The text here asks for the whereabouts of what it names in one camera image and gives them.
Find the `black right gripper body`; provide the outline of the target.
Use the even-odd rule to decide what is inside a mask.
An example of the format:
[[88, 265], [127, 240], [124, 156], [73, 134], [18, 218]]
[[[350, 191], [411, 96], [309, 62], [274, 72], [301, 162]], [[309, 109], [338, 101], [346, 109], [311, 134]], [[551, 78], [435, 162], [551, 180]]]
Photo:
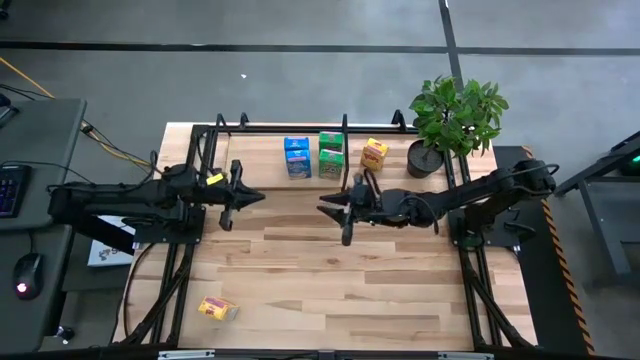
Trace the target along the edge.
[[382, 205], [382, 191], [373, 172], [354, 175], [354, 186], [349, 192], [349, 200], [342, 221], [341, 243], [350, 246], [354, 224], [365, 222], [370, 225], [381, 224], [388, 216]]

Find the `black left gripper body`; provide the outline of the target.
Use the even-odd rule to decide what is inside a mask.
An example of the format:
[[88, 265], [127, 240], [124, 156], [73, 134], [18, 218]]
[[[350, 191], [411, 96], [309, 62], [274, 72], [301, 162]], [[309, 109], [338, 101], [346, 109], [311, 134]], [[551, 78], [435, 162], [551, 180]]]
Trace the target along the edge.
[[241, 161], [234, 159], [231, 162], [229, 184], [226, 187], [227, 194], [224, 202], [224, 210], [221, 212], [219, 225], [224, 231], [232, 230], [232, 210], [235, 208], [236, 198], [240, 194], [238, 186], [241, 184], [243, 167]]

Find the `green Apple Jacks cereal box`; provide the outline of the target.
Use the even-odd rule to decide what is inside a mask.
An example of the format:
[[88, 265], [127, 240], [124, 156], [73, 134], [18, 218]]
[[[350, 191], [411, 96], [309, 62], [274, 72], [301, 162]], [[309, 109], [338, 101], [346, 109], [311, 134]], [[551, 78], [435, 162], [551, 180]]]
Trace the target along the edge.
[[319, 176], [339, 180], [344, 165], [344, 135], [337, 132], [319, 134]]

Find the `blue Rice Krispies cereal box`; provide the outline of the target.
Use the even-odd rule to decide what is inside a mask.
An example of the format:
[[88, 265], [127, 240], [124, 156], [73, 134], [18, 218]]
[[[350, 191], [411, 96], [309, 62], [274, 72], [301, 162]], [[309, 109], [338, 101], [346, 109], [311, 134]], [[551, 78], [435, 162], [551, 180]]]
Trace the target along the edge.
[[308, 137], [284, 138], [285, 164], [291, 179], [312, 177], [310, 141]]

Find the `yellow Corn Pops cereal box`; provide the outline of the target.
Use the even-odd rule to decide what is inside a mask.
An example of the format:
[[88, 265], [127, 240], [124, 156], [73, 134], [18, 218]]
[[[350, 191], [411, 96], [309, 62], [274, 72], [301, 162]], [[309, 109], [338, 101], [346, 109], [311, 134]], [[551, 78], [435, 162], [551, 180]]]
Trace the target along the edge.
[[360, 162], [372, 171], [379, 171], [383, 168], [388, 151], [389, 146], [387, 144], [374, 138], [369, 138], [363, 147]]
[[198, 311], [217, 321], [232, 321], [239, 306], [220, 297], [205, 297], [198, 307]]

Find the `black plant pot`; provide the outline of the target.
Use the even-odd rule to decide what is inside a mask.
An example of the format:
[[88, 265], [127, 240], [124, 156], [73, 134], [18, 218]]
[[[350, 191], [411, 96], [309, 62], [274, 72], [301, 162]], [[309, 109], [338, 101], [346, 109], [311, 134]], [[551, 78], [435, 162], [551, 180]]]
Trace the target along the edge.
[[444, 154], [434, 146], [425, 147], [423, 140], [414, 141], [407, 151], [407, 171], [414, 178], [425, 178], [444, 163]]

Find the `green leafy artificial tree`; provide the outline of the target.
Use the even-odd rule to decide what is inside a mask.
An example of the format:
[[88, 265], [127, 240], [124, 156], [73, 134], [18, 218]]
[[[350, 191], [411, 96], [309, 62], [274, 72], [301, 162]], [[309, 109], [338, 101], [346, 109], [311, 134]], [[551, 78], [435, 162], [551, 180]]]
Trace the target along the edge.
[[416, 114], [414, 126], [426, 147], [466, 157], [486, 152], [500, 135], [501, 118], [509, 103], [499, 85], [470, 79], [461, 88], [454, 76], [425, 80], [409, 105]]

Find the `white cardboard box with logo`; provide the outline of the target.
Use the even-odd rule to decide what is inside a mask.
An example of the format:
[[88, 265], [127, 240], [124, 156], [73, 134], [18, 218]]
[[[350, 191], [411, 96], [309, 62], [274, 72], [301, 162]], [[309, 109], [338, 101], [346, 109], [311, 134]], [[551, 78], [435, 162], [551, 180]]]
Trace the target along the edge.
[[[134, 228], [126, 225], [123, 222], [123, 217], [101, 215], [100, 219], [106, 221], [111, 225], [115, 225], [116, 227], [126, 231], [131, 235], [134, 235], [136, 232]], [[132, 261], [132, 255], [106, 246], [100, 241], [93, 240], [90, 247], [87, 265], [89, 267], [120, 266], [130, 265]]]

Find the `grey side desk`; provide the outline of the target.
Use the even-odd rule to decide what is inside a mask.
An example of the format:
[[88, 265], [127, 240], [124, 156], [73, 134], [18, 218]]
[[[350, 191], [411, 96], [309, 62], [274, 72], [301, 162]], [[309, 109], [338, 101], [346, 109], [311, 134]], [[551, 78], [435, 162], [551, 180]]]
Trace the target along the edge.
[[[18, 101], [15, 107], [18, 111], [8, 114], [0, 127], [0, 164], [25, 161], [32, 171], [18, 215], [0, 217], [0, 355], [38, 350], [59, 323], [62, 272], [73, 235], [48, 215], [46, 187], [65, 180], [86, 102]], [[43, 260], [41, 292], [21, 300], [13, 271], [31, 251]]]

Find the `black platform with hazard stripes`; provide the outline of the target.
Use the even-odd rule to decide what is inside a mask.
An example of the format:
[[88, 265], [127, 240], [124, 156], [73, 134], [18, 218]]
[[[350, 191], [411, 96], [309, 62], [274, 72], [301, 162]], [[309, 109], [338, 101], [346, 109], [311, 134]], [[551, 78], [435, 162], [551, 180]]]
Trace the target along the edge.
[[536, 236], [518, 254], [489, 248], [494, 296], [525, 339], [549, 352], [593, 355], [587, 326], [563, 244], [547, 200], [516, 205], [506, 218], [533, 228]]

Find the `black backlit keyboard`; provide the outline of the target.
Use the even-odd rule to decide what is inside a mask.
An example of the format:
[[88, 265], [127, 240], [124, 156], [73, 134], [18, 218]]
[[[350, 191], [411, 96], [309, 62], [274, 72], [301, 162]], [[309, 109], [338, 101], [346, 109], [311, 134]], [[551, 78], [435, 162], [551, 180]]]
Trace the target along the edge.
[[28, 165], [0, 167], [0, 219], [16, 218], [25, 196], [32, 168]]

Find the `black computer mouse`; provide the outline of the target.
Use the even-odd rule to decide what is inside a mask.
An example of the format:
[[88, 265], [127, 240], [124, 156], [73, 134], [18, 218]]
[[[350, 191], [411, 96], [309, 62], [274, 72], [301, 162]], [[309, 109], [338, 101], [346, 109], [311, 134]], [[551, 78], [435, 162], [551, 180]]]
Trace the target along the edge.
[[44, 256], [39, 253], [28, 253], [15, 264], [12, 281], [16, 296], [20, 300], [33, 300], [39, 296], [43, 288]]

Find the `dark metal equipment stand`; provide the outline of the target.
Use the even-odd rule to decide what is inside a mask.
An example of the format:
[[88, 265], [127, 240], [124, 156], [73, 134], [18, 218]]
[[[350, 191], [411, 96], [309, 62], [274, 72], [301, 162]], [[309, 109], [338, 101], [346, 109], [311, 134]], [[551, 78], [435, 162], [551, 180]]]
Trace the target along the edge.
[[632, 268], [624, 249], [640, 246], [640, 131], [562, 182], [555, 195], [572, 190], [581, 194], [608, 264], [608, 273], [591, 286], [640, 289], [640, 270]]

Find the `silver aluminium frame bracket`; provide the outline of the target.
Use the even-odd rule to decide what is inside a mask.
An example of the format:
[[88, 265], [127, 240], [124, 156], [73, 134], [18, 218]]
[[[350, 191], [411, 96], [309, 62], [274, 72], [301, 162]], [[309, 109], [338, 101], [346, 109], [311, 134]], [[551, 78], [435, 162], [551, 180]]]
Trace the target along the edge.
[[438, 360], [495, 360], [491, 353], [441, 351]]
[[158, 353], [157, 360], [213, 360], [214, 358], [215, 351], [213, 349], [193, 349], [161, 351]]

